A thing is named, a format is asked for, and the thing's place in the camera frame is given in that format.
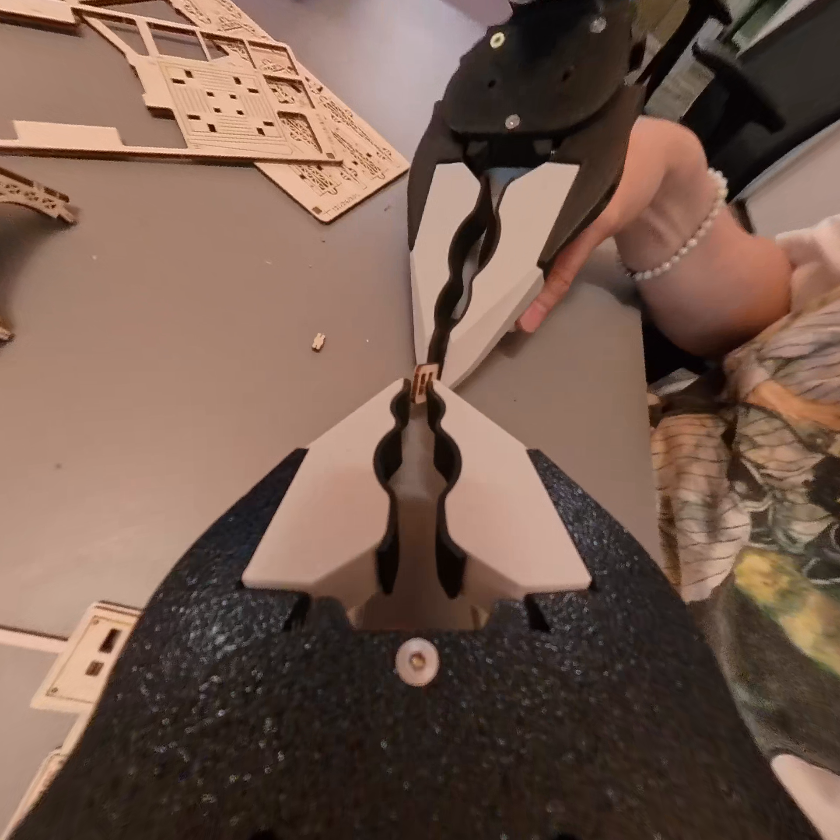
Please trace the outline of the wooden lattice puzzle sheet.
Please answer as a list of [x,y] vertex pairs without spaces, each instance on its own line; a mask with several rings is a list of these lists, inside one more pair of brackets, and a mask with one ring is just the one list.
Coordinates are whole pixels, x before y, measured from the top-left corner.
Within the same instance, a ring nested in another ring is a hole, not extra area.
[[[278,42],[230,1],[172,1],[190,24],[226,35]],[[336,97],[290,53],[311,100],[322,112],[333,141],[342,151],[336,164],[256,163],[255,167],[320,223],[329,224],[399,179],[408,161],[372,126]]]

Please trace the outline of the person's right hand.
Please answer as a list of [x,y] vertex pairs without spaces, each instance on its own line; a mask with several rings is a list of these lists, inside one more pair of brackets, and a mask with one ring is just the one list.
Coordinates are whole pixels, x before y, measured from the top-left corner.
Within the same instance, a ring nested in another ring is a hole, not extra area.
[[623,173],[601,214],[554,259],[537,297],[517,326],[534,333],[571,287],[593,251],[607,239],[629,275],[655,278],[676,257],[717,201],[718,188],[693,132],[671,121],[640,117]]

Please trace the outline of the person's right forearm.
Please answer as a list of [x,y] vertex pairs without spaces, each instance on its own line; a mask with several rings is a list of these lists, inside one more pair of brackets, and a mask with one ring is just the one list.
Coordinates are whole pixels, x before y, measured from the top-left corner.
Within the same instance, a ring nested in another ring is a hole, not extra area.
[[793,267],[773,240],[745,230],[717,201],[675,258],[636,285],[655,327],[695,356],[720,357],[791,310]]

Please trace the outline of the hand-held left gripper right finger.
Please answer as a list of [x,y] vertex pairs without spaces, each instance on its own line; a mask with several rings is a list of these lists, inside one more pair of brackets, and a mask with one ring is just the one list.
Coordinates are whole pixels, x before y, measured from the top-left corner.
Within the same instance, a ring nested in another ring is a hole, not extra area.
[[437,578],[451,600],[490,613],[499,601],[582,592],[592,576],[523,443],[442,382],[427,389],[437,499]]

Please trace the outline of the black office chair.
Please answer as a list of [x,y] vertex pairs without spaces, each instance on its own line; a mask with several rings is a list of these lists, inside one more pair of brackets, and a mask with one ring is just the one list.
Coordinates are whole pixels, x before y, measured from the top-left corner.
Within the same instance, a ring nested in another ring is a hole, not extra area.
[[838,2],[640,2],[637,11],[644,114],[692,131],[731,198],[838,127]]

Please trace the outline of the empty wooden frame sheet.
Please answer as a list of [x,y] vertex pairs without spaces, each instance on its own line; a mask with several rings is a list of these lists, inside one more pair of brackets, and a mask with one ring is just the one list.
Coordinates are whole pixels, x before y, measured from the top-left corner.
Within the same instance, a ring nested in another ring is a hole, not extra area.
[[69,29],[78,26],[73,6],[63,1],[2,1],[1,18],[22,25]]

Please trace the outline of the grey desk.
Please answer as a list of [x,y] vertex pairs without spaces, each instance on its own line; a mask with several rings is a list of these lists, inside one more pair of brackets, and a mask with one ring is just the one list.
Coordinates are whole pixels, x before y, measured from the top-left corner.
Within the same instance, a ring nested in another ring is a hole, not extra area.
[[[509,14],[236,3],[408,159],[458,58]],[[177,140],[84,30],[2,24],[2,137],[20,119]],[[28,252],[2,348],[2,626],[67,637],[92,602],[143,605],[287,453],[410,373],[407,179],[321,225],[255,167],[2,163],[79,211]],[[658,558],[644,379],[607,243],[539,331],[506,338],[459,392]]]

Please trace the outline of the wooden sheet at lower left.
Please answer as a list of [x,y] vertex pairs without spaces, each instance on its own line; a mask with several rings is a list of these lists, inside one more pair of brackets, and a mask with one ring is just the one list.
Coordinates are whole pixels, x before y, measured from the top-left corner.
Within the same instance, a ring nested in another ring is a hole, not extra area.
[[54,659],[30,706],[76,716],[92,712],[141,615],[138,607],[94,602],[67,638],[2,626],[2,646]]

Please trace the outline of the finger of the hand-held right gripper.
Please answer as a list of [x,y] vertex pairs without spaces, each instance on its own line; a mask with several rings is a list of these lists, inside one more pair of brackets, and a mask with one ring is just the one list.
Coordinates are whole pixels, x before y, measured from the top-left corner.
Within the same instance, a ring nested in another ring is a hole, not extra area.
[[580,166],[546,162],[511,179],[497,205],[499,238],[471,282],[465,314],[453,327],[440,380],[456,388],[469,377],[543,286],[539,258]]
[[477,368],[502,335],[501,196],[496,171],[434,168],[410,246],[417,364]]

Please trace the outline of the wooden puzzle frame sheet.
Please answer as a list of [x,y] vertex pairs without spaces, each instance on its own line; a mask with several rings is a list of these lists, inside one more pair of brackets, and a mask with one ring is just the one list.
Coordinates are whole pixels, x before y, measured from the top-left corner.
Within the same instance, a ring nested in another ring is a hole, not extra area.
[[151,158],[200,163],[340,165],[342,151],[295,71],[291,49],[273,41],[69,3],[126,60],[145,107],[173,118],[182,147],[126,144],[111,127],[13,121],[3,154],[75,159]]

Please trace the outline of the wooden tower arch piece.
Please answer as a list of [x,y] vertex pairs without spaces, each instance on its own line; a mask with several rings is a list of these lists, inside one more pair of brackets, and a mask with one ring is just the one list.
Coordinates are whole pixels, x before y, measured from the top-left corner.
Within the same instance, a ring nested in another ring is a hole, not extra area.
[[9,300],[14,278],[39,237],[57,230],[59,224],[73,226],[78,211],[68,195],[1,168],[1,339],[14,339],[9,317]]

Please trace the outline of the white printed shirt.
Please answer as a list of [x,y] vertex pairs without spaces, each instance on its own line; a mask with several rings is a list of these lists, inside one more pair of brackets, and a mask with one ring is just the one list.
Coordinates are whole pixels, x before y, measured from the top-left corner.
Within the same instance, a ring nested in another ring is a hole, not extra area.
[[648,390],[660,567],[771,769],[838,838],[838,215],[775,243],[791,311],[676,394]]

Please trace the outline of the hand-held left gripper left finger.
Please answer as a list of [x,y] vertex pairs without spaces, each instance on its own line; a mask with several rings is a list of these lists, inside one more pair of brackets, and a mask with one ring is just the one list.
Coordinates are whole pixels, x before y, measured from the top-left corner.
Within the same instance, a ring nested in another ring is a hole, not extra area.
[[250,590],[329,598],[348,614],[404,611],[401,495],[411,382],[399,378],[306,449],[242,574]]

